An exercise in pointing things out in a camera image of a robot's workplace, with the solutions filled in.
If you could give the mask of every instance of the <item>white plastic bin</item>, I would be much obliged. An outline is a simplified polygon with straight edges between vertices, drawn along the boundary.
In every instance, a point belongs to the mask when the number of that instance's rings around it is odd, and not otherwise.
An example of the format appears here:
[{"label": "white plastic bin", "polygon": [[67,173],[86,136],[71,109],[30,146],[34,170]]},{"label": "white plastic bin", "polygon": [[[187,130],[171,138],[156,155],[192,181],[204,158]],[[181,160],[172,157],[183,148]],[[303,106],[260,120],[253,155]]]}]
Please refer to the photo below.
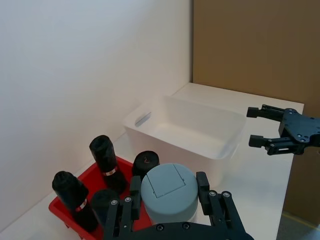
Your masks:
[{"label": "white plastic bin", "polygon": [[242,114],[172,96],[147,102],[123,121],[132,150],[151,150],[160,164],[178,163],[206,172],[217,186],[242,136]]}]

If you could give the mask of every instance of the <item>cardboard wall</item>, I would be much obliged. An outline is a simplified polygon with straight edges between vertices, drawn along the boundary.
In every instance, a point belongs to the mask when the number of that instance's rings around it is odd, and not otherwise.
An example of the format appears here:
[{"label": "cardboard wall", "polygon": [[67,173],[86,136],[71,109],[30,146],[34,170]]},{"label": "cardboard wall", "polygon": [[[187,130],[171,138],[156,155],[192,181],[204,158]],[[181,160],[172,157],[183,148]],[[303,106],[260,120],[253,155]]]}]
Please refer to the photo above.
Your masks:
[{"label": "cardboard wall", "polygon": [[[320,1],[193,4],[194,83],[304,103],[305,114],[320,117]],[[284,204],[284,210],[315,224],[319,150],[294,158]]]}]

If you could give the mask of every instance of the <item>white wall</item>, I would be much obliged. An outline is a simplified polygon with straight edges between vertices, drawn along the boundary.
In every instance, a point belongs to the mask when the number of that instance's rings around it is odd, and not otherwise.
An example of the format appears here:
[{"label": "white wall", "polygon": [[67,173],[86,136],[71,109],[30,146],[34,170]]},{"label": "white wall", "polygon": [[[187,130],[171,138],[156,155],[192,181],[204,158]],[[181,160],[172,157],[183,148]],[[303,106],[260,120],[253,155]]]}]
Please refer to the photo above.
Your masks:
[{"label": "white wall", "polygon": [[0,230],[190,80],[189,0],[0,2]]}]

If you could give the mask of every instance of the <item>black cylindrical object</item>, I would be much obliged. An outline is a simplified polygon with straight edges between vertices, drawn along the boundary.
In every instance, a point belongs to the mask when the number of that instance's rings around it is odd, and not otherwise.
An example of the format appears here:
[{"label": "black cylindrical object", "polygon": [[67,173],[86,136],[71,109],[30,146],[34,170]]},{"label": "black cylindrical object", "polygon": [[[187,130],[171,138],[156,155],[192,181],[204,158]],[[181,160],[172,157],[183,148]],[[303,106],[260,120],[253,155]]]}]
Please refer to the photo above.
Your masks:
[{"label": "black cylindrical object", "polygon": [[119,195],[111,189],[102,189],[92,196],[90,205],[96,219],[103,227],[106,225],[110,201],[114,199],[119,199]]},{"label": "black cylindrical object", "polygon": [[127,186],[124,174],[120,171],[114,151],[114,146],[106,135],[97,136],[89,145],[106,185],[122,194]]},{"label": "black cylindrical object", "polygon": [[97,228],[97,219],[87,200],[89,190],[79,179],[70,172],[59,171],[54,176],[52,188],[77,224],[87,232]]},{"label": "black cylindrical object", "polygon": [[141,181],[147,172],[159,165],[159,157],[154,151],[140,152],[134,160],[132,167],[132,175],[140,176]]}]

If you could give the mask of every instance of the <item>screw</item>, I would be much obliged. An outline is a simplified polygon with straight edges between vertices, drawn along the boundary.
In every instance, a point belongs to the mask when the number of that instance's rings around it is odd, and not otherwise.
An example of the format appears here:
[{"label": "screw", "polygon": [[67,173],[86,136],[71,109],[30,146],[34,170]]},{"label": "screw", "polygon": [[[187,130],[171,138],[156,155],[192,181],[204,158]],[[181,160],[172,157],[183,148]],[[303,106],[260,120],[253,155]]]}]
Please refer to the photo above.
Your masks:
[{"label": "screw", "polygon": [[223,193],[223,196],[225,196],[226,198],[228,198],[228,197],[230,197],[230,193],[224,192],[224,193]]},{"label": "screw", "polygon": [[163,229],[165,229],[165,227],[162,224],[159,224],[155,227],[155,229],[159,232],[161,232]]},{"label": "screw", "polygon": [[185,229],[185,230],[188,230],[190,228],[190,224],[185,222],[182,224],[182,228]]}]

